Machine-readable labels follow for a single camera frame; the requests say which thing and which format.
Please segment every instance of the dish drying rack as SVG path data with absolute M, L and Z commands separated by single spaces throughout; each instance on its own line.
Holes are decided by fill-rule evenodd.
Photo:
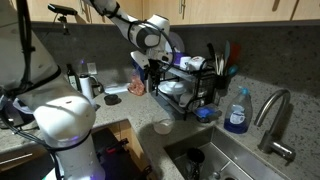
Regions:
M 174 65 L 168 70 L 167 73 L 172 74 L 174 77 L 167 78 L 166 73 L 162 73 L 160 82 L 173 80 L 179 82 L 181 80 L 185 80 L 194 86 L 192 91 L 193 97 L 185 107 L 180 107 L 179 102 L 177 102 L 173 97 L 162 93 L 158 87 L 155 89 L 155 91 L 159 93 L 161 97 L 163 97 L 171 106 L 173 106 L 180 114 L 183 115 L 184 120 L 187 119 L 187 115 L 194 109 L 213 102 L 218 78 L 215 72 L 213 59 L 205 59 L 200 66 L 200 69 L 196 71 L 184 70 L 179 66 Z

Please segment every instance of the granite countertop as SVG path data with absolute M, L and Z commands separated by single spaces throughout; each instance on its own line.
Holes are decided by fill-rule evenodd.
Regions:
M 259 151 L 257 149 L 257 144 L 261 139 L 253 137 L 250 133 L 237 135 L 225 131 L 223 129 L 223 123 L 221 123 L 223 122 L 223 118 L 209 124 L 199 123 L 192 118 L 187 121 L 176 120 L 170 134 L 159 135 L 153 129 L 152 118 L 154 116 L 164 118 L 169 115 L 151 94 L 147 93 L 143 96 L 135 96 L 127 92 L 120 93 L 118 96 L 121 98 L 122 102 L 114 106 L 105 105 L 104 96 L 104 94 L 101 94 L 95 98 L 96 103 L 101 107 L 96 112 L 94 128 L 122 120 L 129 120 L 154 171 L 161 179 L 183 179 L 163 147 L 212 126 L 216 126 L 222 132 L 225 132 L 230 138 L 240 143 L 243 147 L 261 159 L 267 166 L 272 167 L 279 174 L 282 174 L 283 177 L 287 177 L 288 179 L 312 179 L 308 178 L 308 174 L 304 174 L 304 172 L 297 170 L 298 166 L 294 163 L 286 167 L 284 166 L 285 160 L 278 155 L 267 155 Z M 221 109 L 226 109 L 227 104 L 222 103 L 219 107 Z M 36 126 L 35 122 L 28 125 L 28 127 L 34 126 Z M 38 137 L 41 136 L 38 130 L 31 130 L 29 132 Z M 9 130 L 0 130 L 0 140 L 3 142 L 0 144 L 0 154 L 34 144 L 22 137 L 13 135 Z

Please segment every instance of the cabinet door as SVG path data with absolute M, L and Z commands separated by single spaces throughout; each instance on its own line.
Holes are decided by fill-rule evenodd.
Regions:
M 89 7 L 81 0 L 28 0 L 27 2 L 31 21 L 53 22 L 56 13 L 48 9 L 48 4 L 51 3 L 70 7 L 78 12 L 77 16 L 66 16 L 68 23 L 87 24 L 91 22 Z
M 189 24 L 190 9 L 191 0 L 143 0 L 144 19 L 157 14 L 169 19 L 170 25 Z
M 289 21 L 296 0 L 192 0 L 190 24 Z
M 320 19 L 320 0 L 299 1 L 292 20 Z
M 142 0 L 117 0 L 117 2 L 128 15 L 142 19 Z M 107 17 L 100 16 L 93 7 L 90 7 L 90 12 L 93 24 L 113 24 Z

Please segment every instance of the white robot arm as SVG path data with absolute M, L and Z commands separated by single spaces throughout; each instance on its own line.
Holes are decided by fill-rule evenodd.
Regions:
M 153 16 L 137 21 L 114 0 L 85 1 L 108 16 L 125 38 L 146 50 L 146 54 L 132 53 L 140 67 L 148 68 L 149 60 L 163 61 L 170 67 L 173 57 L 164 50 L 169 33 L 167 19 Z M 53 179 L 104 179 L 108 172 L 99 164 L 90 134 L 94 109 L 68 84 L 32 33 L 26 0 L 17 0 L 17 11 L 11 2 L 2 1 L 0 6 L 0 110 L 8 99 L 18 97 L 33 111 L 44 141 L 11 128 L 49 150 L 56 162 L 55 173 L 50 173 Z

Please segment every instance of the wall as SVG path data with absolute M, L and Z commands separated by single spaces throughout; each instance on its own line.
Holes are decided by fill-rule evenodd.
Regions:
M 76 66 L 85 59 L 96 62 L 97 77 L 104 85 L 129 82 L 132 69 L 129 53 L 136 48 L 114 26 L 69 25 L 70 36 L 63 36 L 59 26 L 50 27 L 35 24 L 34 30 L 64 71 L 67 62 Z M 281 88 L 290 90 L 291 106 L 283 118 L 286 129 L 282 139 L 297 151 L 294 163 L 319 179 L 320 26 L 262 23 L 172 27 L 172 31 L 182 37 L 186 52 L 192 56 L 210 57 L 206 47 L 209 42 L 220 52 L 226 40 L 241 45 L 240 70 L 232 78 L 228 95 L 221 99 L 221 107 L 236 95 L 238 86 L 245 86 L 251 91 L 255 118 L 273 92 Z M 260 140 L 269 129 L 276 108 L 260 128 L 251 123 L 248 133 Z

